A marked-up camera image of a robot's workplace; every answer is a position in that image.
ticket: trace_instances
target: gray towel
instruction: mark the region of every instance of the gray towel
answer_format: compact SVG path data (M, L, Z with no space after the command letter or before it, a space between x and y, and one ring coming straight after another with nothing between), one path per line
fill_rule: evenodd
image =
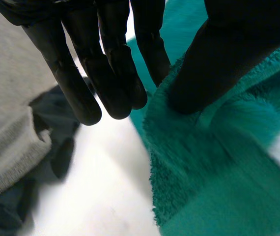
M20 180L51 149L49 131L34 130L31 107L0 118L0 194Z

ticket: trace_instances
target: hand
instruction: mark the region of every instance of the hand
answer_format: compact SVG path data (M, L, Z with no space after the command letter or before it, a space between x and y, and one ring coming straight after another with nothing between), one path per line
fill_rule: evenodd
M101 109L76 68L62 24L79 60L108 113L126 118L141 109L147 95L126 45L129 0L0 0L0 12L22 25L42 53L79 121L96 124ZM159 36L165 0L132 0L137 43L150 75L158 85L168 74L169 60ZM102 52L99 38L101 33Z
M202 111L280 47L280 0L205 0L205 5L208 20L169 95L170 105L183 114Z

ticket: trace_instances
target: white surface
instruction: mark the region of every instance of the white surface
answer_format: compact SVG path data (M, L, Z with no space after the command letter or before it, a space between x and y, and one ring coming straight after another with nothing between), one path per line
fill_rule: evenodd
M24 236L158 236L149 159L129 119L83 126L66 181L41 189Z

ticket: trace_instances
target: black glove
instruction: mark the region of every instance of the black glove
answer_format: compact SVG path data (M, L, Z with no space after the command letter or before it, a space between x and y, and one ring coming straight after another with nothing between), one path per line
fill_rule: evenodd
M137 43L158 85L170 64L159 36L165 0L133 0L132 7ZM97 123L101 109L74 64L61 23L106 110L113 118L123 119L131 109L141 109L147 103L126 45L129 9L129 0L0 0L0 12L11 23L22 25L85 125ZM106 55L99 43L99 28Z
M205 0L208 20L169 95L184 114L203 110L280 47L280 0Z

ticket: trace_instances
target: green towel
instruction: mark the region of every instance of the green towel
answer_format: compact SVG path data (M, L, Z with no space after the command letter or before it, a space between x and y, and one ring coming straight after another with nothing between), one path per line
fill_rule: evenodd
M183 116L167 106L182 55L205 19L203 0L169 0L161 35L171 62L181 59L156 92L130 42L154 94L131 118L151 153L157 225L163 236L280 235L280 168L267 153L280 133L280 48L202 113Z

